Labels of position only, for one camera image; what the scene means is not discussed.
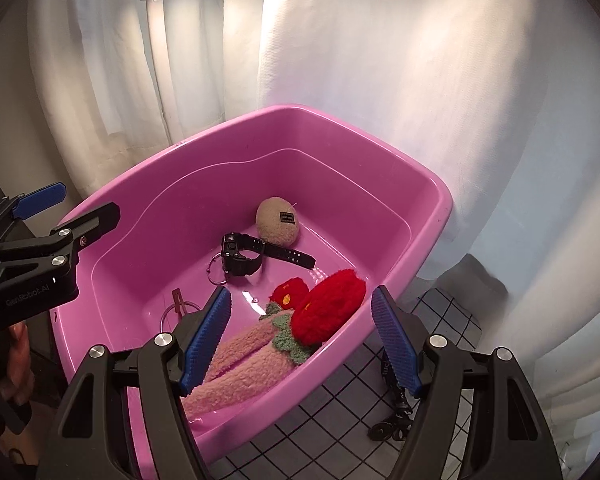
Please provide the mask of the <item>person's hand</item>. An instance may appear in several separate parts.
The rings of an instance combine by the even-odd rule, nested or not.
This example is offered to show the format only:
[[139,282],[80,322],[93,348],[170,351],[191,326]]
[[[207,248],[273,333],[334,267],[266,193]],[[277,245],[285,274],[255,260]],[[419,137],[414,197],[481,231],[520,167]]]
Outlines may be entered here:
[[0,330],[0,393],[17,405],[30,400],[34,387],[29,330],[25,322]]

